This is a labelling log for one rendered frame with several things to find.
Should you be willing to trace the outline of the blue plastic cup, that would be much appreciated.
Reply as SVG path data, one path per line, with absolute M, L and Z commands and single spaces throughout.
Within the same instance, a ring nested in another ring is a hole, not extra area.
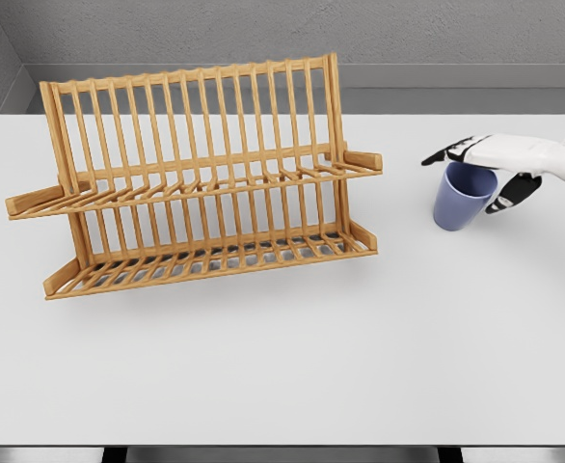
M 462 162 L 444 170 L 434 204 L 433 218 L 447 231 L 464 228 L 490 201 L 498 186 L 496 174 Z

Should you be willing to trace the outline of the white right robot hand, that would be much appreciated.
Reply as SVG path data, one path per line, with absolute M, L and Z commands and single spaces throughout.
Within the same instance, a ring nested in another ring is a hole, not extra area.
M 471 136 L 437 151 L 424 159 L 421 165 L 428 166 L 446 158 L 516 173 L 486 207 L 488 214 L 521 203 L 541 186 L 543 173 L 557 175 L 565 166 L 561 148 L 556 142 L 506 134 Z

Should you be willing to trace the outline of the wooden two-tier dish rack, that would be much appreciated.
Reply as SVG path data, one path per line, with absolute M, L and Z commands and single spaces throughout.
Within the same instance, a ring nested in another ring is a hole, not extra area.
M 43 82 L 56 185 L 11 219 L 64 215 L 47 299 L 370 256 L 347 182 L 383 171 L 342 132 L 335 54 Z

